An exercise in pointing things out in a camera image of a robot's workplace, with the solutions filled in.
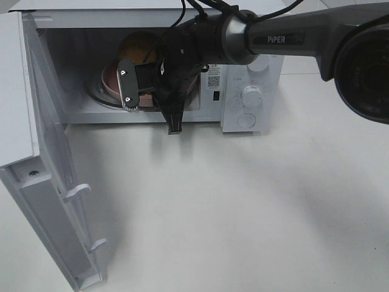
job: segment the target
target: screw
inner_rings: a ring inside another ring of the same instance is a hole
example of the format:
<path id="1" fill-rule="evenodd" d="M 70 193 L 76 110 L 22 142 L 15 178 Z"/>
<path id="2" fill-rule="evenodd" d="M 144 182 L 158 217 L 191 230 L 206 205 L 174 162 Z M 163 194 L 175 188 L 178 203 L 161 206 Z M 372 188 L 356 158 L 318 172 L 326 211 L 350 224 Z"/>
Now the screw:
<path id="1" fill-rule="evenodd" d="M 39 176 L 39 172 L 36 170 L 33 170 L 32 172 L 29 173 L 29 176 L 31 176 L 32 178 L 36 178 L 37 176 Z"/>

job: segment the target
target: sticker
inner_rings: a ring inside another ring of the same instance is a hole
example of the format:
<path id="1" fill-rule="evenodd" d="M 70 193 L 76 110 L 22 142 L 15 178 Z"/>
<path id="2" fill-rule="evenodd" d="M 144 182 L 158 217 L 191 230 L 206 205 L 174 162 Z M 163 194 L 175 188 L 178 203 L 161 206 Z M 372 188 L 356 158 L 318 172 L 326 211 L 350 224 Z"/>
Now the sticker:
<path id="1" fill-rule="evenodd" d="M 221 66 L 210 65 L 208 70 L 208 89 L 220 89 Z"/>

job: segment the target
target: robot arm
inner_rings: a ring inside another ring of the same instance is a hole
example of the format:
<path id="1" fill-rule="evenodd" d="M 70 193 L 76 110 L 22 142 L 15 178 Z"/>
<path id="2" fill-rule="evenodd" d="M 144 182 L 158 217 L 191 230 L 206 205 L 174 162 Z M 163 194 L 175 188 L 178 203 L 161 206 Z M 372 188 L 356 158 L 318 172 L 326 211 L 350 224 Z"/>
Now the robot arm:
<path id="1" fill-rule="evenodd" d="M 253 15 L 242 11 L 243 15 Z M 186 92 L 206 64 L 249 64 L 259 54 L 312 56 L 322 79 L 335 78 L 345 103 L 389 123 L 389 3 L 351 5 L 248 23 L 230 12 L 197 17 L 165 37 L 153 73 L 154 101 L 181 131 Z"/>

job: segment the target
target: table surface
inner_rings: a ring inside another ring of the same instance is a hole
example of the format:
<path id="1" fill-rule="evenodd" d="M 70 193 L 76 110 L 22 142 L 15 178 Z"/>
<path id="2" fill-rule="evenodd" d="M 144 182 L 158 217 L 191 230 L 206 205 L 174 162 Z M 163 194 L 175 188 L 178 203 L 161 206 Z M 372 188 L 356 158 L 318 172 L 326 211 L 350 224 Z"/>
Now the table surface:
<path id="1" fill-rule="evenodd" d="M 92 234 L 109 240 L 108 276 L 87 291 L 386 291 L 389 127 L 302 57 L 285 60 L 271 124 L 69 126 Z M 70 292 L 2 184 L 0 196 L 1 290 Z"/>

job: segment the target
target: microwave door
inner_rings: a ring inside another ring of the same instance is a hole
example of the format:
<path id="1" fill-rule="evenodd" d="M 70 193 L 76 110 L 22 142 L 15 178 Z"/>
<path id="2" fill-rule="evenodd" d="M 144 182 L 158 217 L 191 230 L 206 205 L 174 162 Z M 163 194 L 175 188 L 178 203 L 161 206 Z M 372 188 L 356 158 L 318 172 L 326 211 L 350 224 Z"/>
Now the microwave door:
<path id="1" fill-rule="evenodd" d="M 74 291 L 101 281 L 80 184 L 28 13 L 0 15 L 0 178 Z"/>

